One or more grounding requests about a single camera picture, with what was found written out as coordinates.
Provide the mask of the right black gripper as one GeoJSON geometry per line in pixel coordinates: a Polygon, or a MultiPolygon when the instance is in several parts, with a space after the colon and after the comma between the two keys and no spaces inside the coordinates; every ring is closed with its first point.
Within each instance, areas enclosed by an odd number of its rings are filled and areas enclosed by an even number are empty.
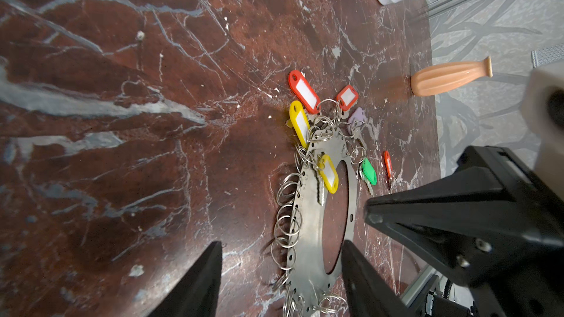
{"type": "Polygon", "coordinates": [[[563,315],[563,201],[507,148],[468,146],[454,175],[370,199],[364,220],[467,286],[481,316],[563,315]]]}

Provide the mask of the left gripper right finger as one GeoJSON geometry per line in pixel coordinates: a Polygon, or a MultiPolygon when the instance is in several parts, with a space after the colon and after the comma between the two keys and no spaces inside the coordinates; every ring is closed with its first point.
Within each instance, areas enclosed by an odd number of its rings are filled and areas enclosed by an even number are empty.
{"type": "Polygon", "coordinates": [[[349,240],[343,241],[341,259],[351,316],[412,316],[401,299],[349,240]]]}

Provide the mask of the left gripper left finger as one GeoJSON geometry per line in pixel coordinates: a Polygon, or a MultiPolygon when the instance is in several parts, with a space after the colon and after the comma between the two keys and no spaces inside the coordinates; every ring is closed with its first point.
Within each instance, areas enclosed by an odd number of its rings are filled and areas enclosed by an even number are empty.
{"type": "Polygon", "coordinates": [[[212,242],[164,300],[153,316],[215,316],[222,272],[222,243],[212,242]]]}

